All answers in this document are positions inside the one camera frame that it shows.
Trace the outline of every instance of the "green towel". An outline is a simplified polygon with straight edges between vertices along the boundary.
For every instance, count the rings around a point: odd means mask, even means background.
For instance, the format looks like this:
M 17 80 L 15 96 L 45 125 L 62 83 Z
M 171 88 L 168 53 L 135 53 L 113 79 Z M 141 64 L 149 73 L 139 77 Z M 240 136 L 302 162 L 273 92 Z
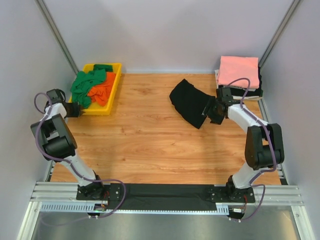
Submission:
M 85 73 L 78 72 L 71 87 L 72 102 L 79 103 L 85 109 L 91 104 L 91 98 L 87 96 L 88 92 L 95 85 L 101 84 L 106 80 L 105 70 L 94 70 Z
M 106 72 L 113 72 L 114 69 L 112 65 L 105 65 L 105 64 L 95 64 L 93 66 L 93 70 L 105 70 Z

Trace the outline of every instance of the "pink towel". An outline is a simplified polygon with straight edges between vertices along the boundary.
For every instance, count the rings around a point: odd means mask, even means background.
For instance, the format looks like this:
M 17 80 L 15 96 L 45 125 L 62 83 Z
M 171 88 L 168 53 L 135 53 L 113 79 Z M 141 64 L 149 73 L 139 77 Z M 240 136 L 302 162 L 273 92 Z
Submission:
M 250 80 L 250 89 L 259 88 L 258 58 L 240 56 L 221 56 L 217 82 L 219 85 L 228 85 L 239 78 Z M 232 86 L 246 89 L 247 80 L 240 80 Z

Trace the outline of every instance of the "wooden table surface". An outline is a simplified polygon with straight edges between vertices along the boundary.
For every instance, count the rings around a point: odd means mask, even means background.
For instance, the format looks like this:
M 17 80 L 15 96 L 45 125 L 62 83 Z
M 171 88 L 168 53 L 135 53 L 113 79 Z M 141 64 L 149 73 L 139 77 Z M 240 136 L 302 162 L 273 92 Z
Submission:
M 109 116 L 70 118 L 78 153 L 102 179 L 125 183 L 224 184 L 245 162 L 246 134 L 233 121 L 200 129 L 186 122 L 169 99 L 187 79 L 201 91 L 216 94 L 213 74 L 123 74 Z M 247 107 L 261 117 L 258 102 Z M 60 164 L 52 182 L 76 182 Z M 277 172 L 256 183 L 279 185 Z

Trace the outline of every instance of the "yellow tray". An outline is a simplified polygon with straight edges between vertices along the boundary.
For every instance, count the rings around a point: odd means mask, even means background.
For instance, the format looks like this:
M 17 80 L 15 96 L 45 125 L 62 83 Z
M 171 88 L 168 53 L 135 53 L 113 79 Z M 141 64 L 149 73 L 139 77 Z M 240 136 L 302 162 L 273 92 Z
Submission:
M 112 65 L 113 72 L 116 74 L 115 75 L 115 80 L 111 89 L 110 97 L 108 99 L 108 102 L 105 106 L 100 106 L 97 102 L 91 103 L 91 105 L 87 108 L 84 109 L 83 115 L 110 115 L 112 105 L 114 103 L 118 83 L 120 81 L 121 77 L 121 63 L 89 63 L 84 65 L 83 70 L 86 74 L 89 71 L 92 71 L 94 69 L 95 64 L 105 64 L 105 65 Z

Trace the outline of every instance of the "orange cloth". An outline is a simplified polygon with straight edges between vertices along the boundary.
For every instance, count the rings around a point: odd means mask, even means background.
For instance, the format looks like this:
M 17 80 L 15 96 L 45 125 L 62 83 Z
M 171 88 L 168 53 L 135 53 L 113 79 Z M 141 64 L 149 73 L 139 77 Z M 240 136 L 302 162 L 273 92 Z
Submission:
M 87 94 L 91 98 L 92 103 L 97 102 L 102 107 L 107 104 L 116 79 L 114 72 L 107 71 L 105 76 L 105 81 L 93 86 Z
M 250 89 L 259 88 L 258 58 L 221 56 L 220 68 L 217 77 L 218 84 L 228 85 L 239 78 L 248 78 L 250 80 Z M 248 87 L 248 81 L 236 81 L 232 83 L 232 86 L 246 89 Z

